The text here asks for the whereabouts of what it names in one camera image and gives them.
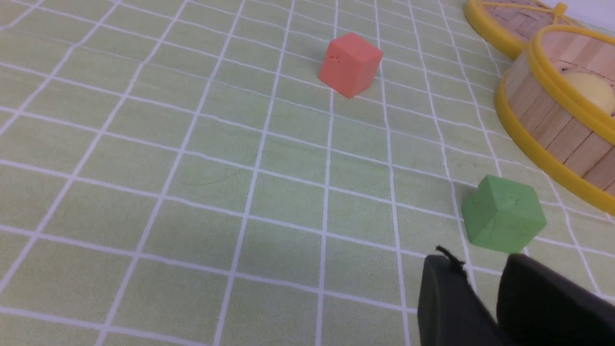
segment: bamboo steamer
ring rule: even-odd
[[[551,8],[538,0],[467,0],[464,14],[482,38],[514,60],[541,28],[582,26],[564,16],[566,8],[561,2]]]
[[[540,29],[504,75],[496,111],[515,143],[559,184],[615,214],[615,119],[562,72],[615,86],[615,38],[571,25]]]

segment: toy block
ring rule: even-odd
[[[329,43],[318,78],[351,99],[370,87],[382,58],[381,50],[348,33]]]
[[[492,175],[461,212],[470,243],[508,254],[521,251],[547,225],[533,187]]]

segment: green cube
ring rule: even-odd
[[[470,243],[508,254],[520,252],[547,225],[533,187],[492,175],[461,212]]]

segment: green grid mat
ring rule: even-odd
[[[510,61],[461,0],[0,1],[0,344],[419,345],[423,257],[487,174],[532,185],[525,250],[615,301],[614,220],[508,138]],[[347,100],[334,37],[384,51]]]

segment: yellow plastic ring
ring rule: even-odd
[[[568,191],[596,208],[615,215],[615,198],[613,196],[586,182],[561,162],[557,161],[525,130],[512,109],[510,109],[506,93],[504,92],[505,80],[506,75],[504,75],[499,87],[496,89],[494,97],[496,112],[500,122],[502,122],[502,126],[504,126],[504,129],[519,149],[535,165]]]
[[[536,4],[552,10],[540,1],[536,1]],[[526,41],[520,39],[498,23],[487,12],[482,0],[467,0],[464,15],[467,22],[485,41],[512,60],[515,60],[528,45]],[[568,23],[580,26],[577,21],[571,18],[565,16],[561,16],[561,18]]]
[[[542,38],[553,31],[566,31],[599,39],[615,46],[615,38],[595,31],[571,25],[550,25],[540,29],[530,41],[527,50],[528,65],[542,87],[583,125],[615,145],[615,119],[587,100],[551,64],[542,48]]]

